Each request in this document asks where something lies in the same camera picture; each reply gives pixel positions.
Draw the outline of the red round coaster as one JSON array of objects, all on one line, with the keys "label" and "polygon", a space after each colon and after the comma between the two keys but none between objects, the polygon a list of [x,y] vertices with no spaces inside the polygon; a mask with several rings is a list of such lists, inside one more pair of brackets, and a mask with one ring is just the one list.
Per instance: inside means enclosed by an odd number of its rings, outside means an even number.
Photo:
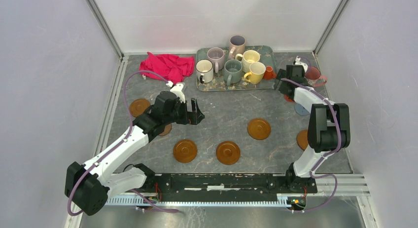
[{"label": "red round coaster", "polygon": [[290,103],[295,103],[295,101],[294,100],[292,100],[288,95],[284,95],[283,96],[284,97],[284,99],[287,101],[287,102],[290,102]]}]

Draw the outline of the green floral serving tray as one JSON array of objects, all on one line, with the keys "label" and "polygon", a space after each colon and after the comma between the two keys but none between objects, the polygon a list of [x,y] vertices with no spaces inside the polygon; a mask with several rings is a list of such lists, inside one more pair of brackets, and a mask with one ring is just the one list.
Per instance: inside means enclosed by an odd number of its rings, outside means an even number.
[{"label": "green floral serving tray", "polygon": [[[266,67],[270,66],[273,68],[274,72],[277,72],[277,65],[274,57],[274,52],[271,47],[267,45],[255,45],[255,46],[246,46],[245,51],[255,50],[260,54],[260,62],[263,63]],[[209,92],[209,91],[225,91],[225,90],[255,90],[255,89],[269,89],[273,88],[274,80],[262,79],[258,84],[252,84],[242,79],[237,83],[232,83],[227,86],[227,82],[224,80],[222,70],[217,74],[214,73],[213,79],[209,83],[201,83],[199,78],[196,80],[196,87],[200,91]]]}]

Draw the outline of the glossy wooden ridged coaster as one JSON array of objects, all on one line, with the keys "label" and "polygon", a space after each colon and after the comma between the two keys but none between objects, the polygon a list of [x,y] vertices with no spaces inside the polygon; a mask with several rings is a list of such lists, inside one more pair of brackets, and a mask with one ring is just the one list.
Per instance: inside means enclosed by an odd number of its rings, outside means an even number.
[{"label": "glossy wooden ridged coaster", "polygon": [[174,158],[181,163],[189,163],[193,161],[197,156],[197,152],[198,150],[196,144],[189,139],[178,141],[173,149]]}]

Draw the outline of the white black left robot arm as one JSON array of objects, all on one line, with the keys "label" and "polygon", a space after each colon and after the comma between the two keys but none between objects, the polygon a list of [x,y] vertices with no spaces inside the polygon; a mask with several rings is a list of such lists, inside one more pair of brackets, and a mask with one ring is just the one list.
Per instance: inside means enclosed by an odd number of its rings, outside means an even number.
[{"label": "white black left robot arm", "polygon": [[155,179],[134,167],[122,173],[114,171],[133,153],[150,143],[164,132],[169,124],[197,125],[205,115],[197,99],[191,98],[191,110],[181,94],[162,91],[153,105],[132,120],[128,129],[97,156],[80,164],[68,166],[65,195],[68,197],[68,214],[85,213],[92,216],[100,211],[107,200],[122,192],[140,189],[149,192]]}]

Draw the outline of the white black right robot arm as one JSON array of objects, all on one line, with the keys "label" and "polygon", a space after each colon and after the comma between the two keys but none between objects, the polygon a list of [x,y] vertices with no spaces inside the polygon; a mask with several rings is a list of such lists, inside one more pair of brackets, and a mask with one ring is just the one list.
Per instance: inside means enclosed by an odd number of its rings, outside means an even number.
[{"label": "white black right robot arm", "polygon": [[330,101],[309,86],[301,65],[279,69],[274,89],[300,104],[310,114],[308,147],[290,166],[293,174],[284,180],[288,191],[298,192],[305,185],[303,178],[313,177],[328,157],[349,146],[349,107],[345,103]]}]

